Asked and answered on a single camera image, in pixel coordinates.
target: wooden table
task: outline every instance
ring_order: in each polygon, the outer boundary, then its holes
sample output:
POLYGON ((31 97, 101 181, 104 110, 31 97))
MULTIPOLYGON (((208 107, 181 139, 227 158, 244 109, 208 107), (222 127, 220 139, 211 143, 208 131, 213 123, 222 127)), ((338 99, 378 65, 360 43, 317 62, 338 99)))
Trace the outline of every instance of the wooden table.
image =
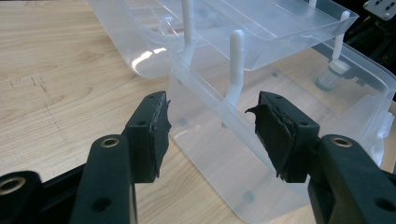
MULTIPOLYGON (((129 70, 86 1, 0 2, 0 175, 46 181, 82 164, 95 139, 120 133, 167 84, 129 70)), ((387 150, 385 169, 395 157, 387 150)), ((140 223, 243 223, 173 141, 161 178, 136 188, 140 223)), ((308 205, 273 223, 315 220, 308 205)))

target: plastic box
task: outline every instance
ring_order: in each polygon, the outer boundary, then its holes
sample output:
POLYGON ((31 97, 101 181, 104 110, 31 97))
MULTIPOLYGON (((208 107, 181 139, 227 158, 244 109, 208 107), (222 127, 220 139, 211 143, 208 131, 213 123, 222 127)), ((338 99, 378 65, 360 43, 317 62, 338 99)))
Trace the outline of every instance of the plastic box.
POLYGON ((195 41, 186 60, 180 1, 89 1, 131 69, 143 77, 170 74, 171 136, 245 221, 262 223, 308 203, 306 184, 276 178, 254 116, 245 114, 260 91, 283 95, 320 124, 320 135, 351 137, 380 162, 393 120, 393 74, 344 45, 340 60, 350 68, 331 88, 318 79, 330 71, 332 38, 356 14, 339 21, 346 9, 329 0, 317 7, 305 0, 195 0, 195 41), (235 29, 245 33, 246 71, 233 106, 224 96, 235 29))

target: wood grain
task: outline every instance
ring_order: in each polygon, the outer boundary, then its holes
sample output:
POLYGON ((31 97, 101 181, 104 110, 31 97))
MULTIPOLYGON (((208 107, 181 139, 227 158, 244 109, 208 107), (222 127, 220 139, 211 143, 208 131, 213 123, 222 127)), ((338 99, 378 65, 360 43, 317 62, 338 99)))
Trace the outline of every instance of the wood grain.
MULTIPOLYGON (((129 70, 86 1, 0 2, 0 175, 46 181, 82 164, 167 85, 129 70)), ((136 188, 140 223, 244 223, 173 141, 161 178, 136 188)), ((272 223, 315 220, 306 206, 272 223)))

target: table surface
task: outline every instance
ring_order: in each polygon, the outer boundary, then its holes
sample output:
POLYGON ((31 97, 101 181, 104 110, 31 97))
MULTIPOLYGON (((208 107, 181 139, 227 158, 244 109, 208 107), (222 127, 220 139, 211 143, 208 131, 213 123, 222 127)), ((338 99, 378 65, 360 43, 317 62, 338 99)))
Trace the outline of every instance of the table surface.
MULTIPOLYGON (((167 89, 167 77, 128 68, 86 1, 0 2, 0 21, 0 175, 33 170, 46 181, 84 163, 94 140, 120 133, 144 96, 167 89)), ((162 176, 136 192, 140 223, 244 223, 172 140, 162 176)), ((272 223, 315 220, 308 205, 272 223)))

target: white plastic post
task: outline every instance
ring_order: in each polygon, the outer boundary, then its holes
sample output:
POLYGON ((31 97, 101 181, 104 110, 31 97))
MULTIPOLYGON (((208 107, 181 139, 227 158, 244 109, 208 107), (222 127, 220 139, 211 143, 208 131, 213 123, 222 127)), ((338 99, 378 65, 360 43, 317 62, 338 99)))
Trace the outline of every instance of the white plastic post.
POLYGON ((230 36, 230 88, 225 100, 236 106, 244 87, 244 32, 235 30, 230 36))
POLYGON ((187 64, 191 63, 192 54, 194 53, 194 13, 192 0, 183 0, 181 2, 183 10, 183 25, 184 25, 184 49, 183 59, 187 64))
POLYGON ((309 6, 317 7, 317 0, 309 0, 309 6))
MULTIPOLYGON (((344 11, 343 14, 341 15, 341 21, 344 21, 349 18, 350 12, 344 11)), ((333 59, 338 59, 341 55, 341 48, 343 47, 343 41, 344 41, 344 34, 338 35, 335 37, 335 44, 334 44, 334 50, 332 52, 332 58, 333 59)))

